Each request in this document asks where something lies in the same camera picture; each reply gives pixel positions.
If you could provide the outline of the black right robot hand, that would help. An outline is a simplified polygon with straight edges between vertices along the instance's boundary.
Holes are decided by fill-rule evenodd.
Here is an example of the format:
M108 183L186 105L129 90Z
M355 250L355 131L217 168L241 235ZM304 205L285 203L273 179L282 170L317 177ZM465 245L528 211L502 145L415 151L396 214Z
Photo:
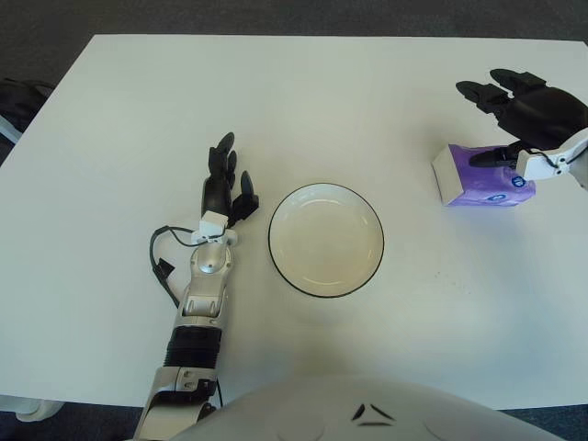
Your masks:
M514 168L520 152L555 150L587 127L587 106L538 76L507 69L493 69L490 75L492 84L461 81L456 89L479 110L494 115L498 126L517 141L472 156L471 166Z

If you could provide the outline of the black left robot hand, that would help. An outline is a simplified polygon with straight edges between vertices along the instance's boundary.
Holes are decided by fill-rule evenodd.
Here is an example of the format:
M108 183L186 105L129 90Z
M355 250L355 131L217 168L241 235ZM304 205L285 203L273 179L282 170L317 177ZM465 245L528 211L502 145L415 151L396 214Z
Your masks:
M234 134L227 133L216 147L209 148L209 176L203 185L201 214L211 211L228 218L227 227L246 220L259 208L259 197L247 171L240 178L241 194L232 199L237 152L232 149Z

